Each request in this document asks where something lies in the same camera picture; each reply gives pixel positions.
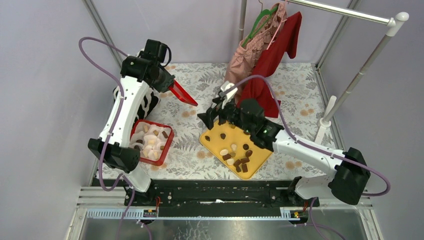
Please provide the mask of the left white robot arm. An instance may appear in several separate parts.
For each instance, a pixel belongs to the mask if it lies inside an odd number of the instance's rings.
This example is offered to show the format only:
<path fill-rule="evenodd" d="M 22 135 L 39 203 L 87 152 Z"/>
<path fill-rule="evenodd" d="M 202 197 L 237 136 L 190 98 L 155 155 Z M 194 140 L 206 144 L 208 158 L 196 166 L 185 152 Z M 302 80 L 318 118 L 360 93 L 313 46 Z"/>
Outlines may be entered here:
<path fill-rule="evenodd" d="M 138 166 L 140 152 L 130 147 L 130 135 L 139 107 L 149 89 L 164 93 L 174 84 L 174 76 L 165 69 L 170 48 L 148 39 L 138 56 L 128 55 L 122 62 L 120 79 L 112 79 L 118 87 L 111 113 L 98 138 L 91 138 L 88 148 L 98 158 L 98 176 L 103 179 L 103 164 L 116 170 L 136 192 L 144 206 L 152 204 L 155 192 L 151 178 Z"/>

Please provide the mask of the red box lid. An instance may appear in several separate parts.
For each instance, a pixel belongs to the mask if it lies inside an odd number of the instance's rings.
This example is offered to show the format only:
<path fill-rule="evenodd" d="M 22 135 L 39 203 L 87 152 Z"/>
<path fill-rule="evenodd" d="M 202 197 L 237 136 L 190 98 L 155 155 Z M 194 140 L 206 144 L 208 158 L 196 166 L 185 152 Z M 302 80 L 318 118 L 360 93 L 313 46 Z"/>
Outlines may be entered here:
<path fill-rule="evenodd" d="M 184 88 L 175 79 L 173 80 L 173 84 L 168 89 L 182 103 L 195 107 L 198 106 L 198 103 L 190 96 L 188 92 L 184 90 Z"/>

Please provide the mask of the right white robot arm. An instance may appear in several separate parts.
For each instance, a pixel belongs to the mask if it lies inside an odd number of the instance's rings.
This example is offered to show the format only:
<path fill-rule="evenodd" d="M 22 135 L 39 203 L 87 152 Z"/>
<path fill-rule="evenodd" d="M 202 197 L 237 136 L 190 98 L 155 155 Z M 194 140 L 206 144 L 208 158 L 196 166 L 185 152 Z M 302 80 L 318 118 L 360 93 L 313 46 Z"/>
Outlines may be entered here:
<path fill-rule="evenodd" d="M 287 133 L 287 129 L 265 117 L 264 109 L 249 98 L 236 107 L 233 101 L 223 104 L 219 97 L 215 106 L 197 116 L 211 130 L 215 119 L 218 124 L 229 123 L 247 132 L 253 144 L 274 153 L 284 153 L 299 159 L 325 174 L 318 177 L 296 177 L 292 189 L 287 191 L 287 201 L 293 206 L 305 200 L 334 196 L 339 201 L 355 206 L 371 176 L 362 153 L 356 148 L 347 151 L 327 148 L 302 137 Z"/>

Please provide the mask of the red box with liner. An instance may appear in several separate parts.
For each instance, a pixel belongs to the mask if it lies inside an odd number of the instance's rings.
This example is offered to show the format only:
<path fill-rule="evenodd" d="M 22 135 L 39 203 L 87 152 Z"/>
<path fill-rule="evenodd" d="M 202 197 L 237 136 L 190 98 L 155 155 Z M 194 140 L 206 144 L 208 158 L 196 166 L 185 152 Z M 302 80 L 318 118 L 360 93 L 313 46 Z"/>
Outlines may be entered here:
<path fill-rule="evenodd" d="M 140 119 L 131 130 L 129 147 L 140 152 L 140 162 L 159 167 L 165 162 L 174 135 L 168 125 Z"/>

